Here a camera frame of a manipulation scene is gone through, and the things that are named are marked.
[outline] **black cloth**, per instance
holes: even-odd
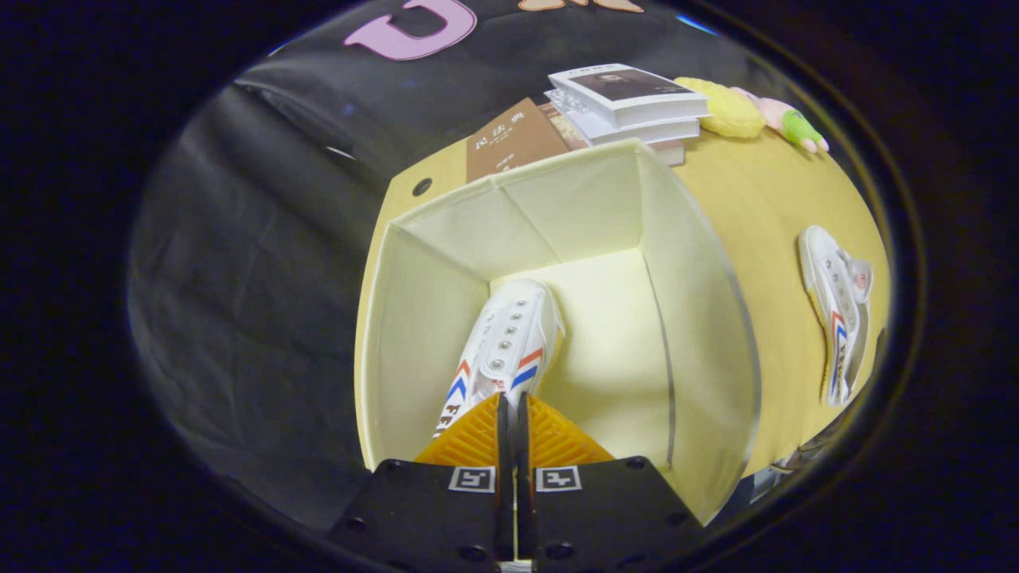
[[[524,97],[541,99],[548,73],[584,65],[626,63],[800,103],[737,45],[665,7],[465,3],[474,32],[419,60],[343,46],[387,13],[412,35],[441,28],[427,10],[377,0],[255,62],[170,146],[137,223],[128,309],[158,404],[211,471],[315,530],[368,473],[353,352],[390,177]]]

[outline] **stack of books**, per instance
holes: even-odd
[[[554,90],[540,109],[571,149],[637,138],[669,166],[684,162],[683,140],[700,135],[707,97],[625,64],[548,76]]]

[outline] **pink letter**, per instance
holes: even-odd
[[[391,60],[416,60],[467,38],[478,23],[478,16],[457,0],[411,0],[404,4],[404,9],[419,6],[445,20],[445,28],[431,36],[417,38],[389,23],[392,14],[386,14],[359,28],[343,45],[361,44]]]

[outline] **screw hole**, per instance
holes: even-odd
[[[673,527],[678,527],[680,525],[683,525],[683,523],[686,520],[687,520],[687,515],[680,512],[671,513],[667,516],[665,516],[665,523],[672,525]]]
[[[644,561],[644,556],[642,556],[642,555],[632,555],[632,556],[624,559],[623,561],[621,561],[615,566],[615,568],[616,569],[623,569],[624,567],[629,567],[631,565],[634,565],[636,563],[640,563],[642,561]]]
[[[421,197],[430,187],[432,187],[432,178],[425,177],[418,181],[418,185],[414,186],[414,191],[411,193],[413,193],[415,197]]]
[[[346,520],[346,528],[350,529],[351,531],[356,531],[358,533],[361,533],[367,527],[368,524],[365,523],[365,520],[361,519],[360,517],[352,517],[351,519]]]
[[[552,561],[561,561],[573,554],[574,549],[569,541],[552,542],[545,545],[545,557]]]
[[[470,548],[461,548],[460,557],[465,561],[470,561],[471,563],[481,563],[485,561],[485,548],[481,545],[473,545]]]

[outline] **yellow plush toy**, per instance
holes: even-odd
[[[764,116],[757,106],[729,88],[696,77],[677,77],[676,83],[708,97],[711,116],[700,118],[701,127],[708,132],[728,138],[753,138],[764,128]]]

